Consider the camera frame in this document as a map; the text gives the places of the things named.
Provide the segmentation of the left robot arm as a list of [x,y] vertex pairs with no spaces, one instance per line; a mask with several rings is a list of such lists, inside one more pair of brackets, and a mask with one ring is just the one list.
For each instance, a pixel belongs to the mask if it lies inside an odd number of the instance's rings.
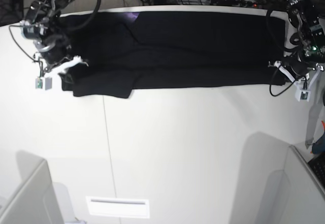
[[[271,28],[271,14],[277,8],[287,13],[290,24],[296,29],[289,37],[292,48],[280,42]],[[307,80],[310,70],[324,64],[324,30],[312,0],[276,1],[267,10],[266,26],[276,46],[290,54],[280,61],[277,72],[288,72],[293,76],[293,81],[297,82],[300,79]]]

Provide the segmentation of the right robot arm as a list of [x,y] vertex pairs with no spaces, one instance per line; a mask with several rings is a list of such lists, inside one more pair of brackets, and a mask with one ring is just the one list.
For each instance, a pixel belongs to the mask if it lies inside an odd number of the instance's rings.
[[87,65],[80,56],[71,53],[70,34],[83,29],[98,12],[101,0],[96,1],[93,13],[81,23],[67,26],[61,22],[62,10],[75,0],[34,0],[20,22],[22,34],[32,40],[37,52],[33,56],[39,65],[38,78],[55,71],[65,73],[78,64]]

